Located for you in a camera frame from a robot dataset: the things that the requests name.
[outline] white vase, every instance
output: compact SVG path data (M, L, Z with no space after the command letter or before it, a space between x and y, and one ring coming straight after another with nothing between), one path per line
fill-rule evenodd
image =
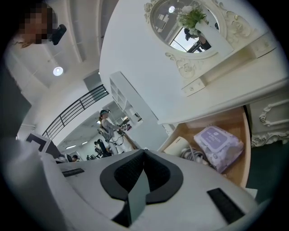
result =
M211 47L221 56L225 57L233 52L234 49L228 41L218 32L217 29L210 27L204 20L197 23L195 28L204 34L204 37Z

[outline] flower bouquet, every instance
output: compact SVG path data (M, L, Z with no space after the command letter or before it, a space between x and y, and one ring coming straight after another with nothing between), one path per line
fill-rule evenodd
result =
M203 9L200 5L196 6L184 6L177 14L177 21L179 26L189 29L191 35L198 37L200 31L195 28L196 24L201 20L204 20L207 24L206 14L203 13Z

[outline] floor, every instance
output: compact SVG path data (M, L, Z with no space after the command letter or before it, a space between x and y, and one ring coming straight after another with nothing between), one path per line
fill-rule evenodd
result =
M289 161L289 142L280 141L252 148L247 188L257 189L258 203L271 198L279 183L282 171Z

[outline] wooden board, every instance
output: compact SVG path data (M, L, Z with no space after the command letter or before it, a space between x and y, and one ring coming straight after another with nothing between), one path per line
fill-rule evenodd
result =
M202 131L206 126L216 125L238 137L244 143L242 154L222 174L226 175L226 177L236 185L245 188L250 170L251 141L248 122L243 107L210 116L207 118L207 123L205 121L206 118L202 118L187 124L179 124L172 135L161 146L159 151L165 150L179 136L185 138L195 149L201 150L194 141L194 135Z

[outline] round ceiling light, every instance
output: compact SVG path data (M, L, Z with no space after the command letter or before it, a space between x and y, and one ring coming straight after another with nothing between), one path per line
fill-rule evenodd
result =
M63 73L63 68L62 67L55 67L53 70L53 74L55 76L60 76Z
M174 12L174 11L175 11L175 7L174 7L174 6L171 6L171 7L168 9L168 11L169 11L170 13Z

